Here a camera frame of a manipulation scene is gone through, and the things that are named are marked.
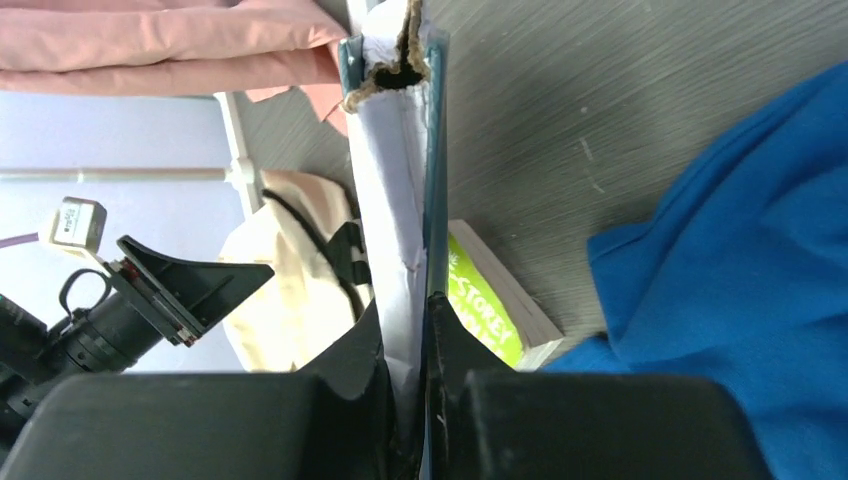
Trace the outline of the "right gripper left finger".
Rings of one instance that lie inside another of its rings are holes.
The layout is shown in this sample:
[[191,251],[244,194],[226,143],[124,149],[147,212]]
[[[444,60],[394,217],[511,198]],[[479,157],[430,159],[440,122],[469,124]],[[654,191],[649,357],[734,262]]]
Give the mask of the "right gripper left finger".
[[395,406],[376,303],[299,372],[315,382],[300,479],[387,479]]

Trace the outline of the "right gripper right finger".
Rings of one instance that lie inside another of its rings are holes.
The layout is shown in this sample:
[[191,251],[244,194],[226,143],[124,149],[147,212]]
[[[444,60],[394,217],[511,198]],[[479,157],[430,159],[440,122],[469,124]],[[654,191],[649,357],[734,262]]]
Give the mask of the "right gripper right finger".
[[432,479],[492,477],[491,375],[512,369],[461,323],[446,294],[427,300],[426,465]]

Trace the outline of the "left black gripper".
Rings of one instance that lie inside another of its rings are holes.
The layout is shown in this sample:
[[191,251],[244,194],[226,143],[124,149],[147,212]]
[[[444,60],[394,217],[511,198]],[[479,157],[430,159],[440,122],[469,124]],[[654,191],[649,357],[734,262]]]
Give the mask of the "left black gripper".
[[[72,273],[58,300],[66,316],[52,327],[1,299],[1,436],[16,438],[47,394],[64,379],[120,373],[156,344],[192,346],[271,280],[270,266],[179,259],[125,235],[123,257]],[[84,275],[104,290],[94,305],[71,309],[68,295]]]

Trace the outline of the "green treehouse paperback book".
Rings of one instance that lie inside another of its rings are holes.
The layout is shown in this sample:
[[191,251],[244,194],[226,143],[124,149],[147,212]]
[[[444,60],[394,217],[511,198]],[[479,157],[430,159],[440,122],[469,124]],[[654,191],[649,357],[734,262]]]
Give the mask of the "green treehouse paperback book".
[[448,231],[447,297],[462,325],[513,369],[542,367],[563,332],[467,222]]

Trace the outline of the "beige canvas backpack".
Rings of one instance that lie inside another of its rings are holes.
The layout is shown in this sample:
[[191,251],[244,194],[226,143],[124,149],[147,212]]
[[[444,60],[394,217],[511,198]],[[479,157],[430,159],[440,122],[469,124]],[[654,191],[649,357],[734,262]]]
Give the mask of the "beige canvas backpack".
[[227,237],[225,263],[273,276],[222,325],[242,367],[290,372],[350,330],[373,298],[361,222],[345,189],[308,173],[261,174],[263,206]]

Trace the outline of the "dark blue hardcover book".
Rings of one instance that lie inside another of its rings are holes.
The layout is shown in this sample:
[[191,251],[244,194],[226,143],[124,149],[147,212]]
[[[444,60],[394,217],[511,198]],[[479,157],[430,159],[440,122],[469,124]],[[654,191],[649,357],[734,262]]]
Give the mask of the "dark blue hardcover book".
[[444,283],[448,38],[425,1],[355,1],[339,47],[350,158],[394,400],[390,474],[424,472],[425,312]]

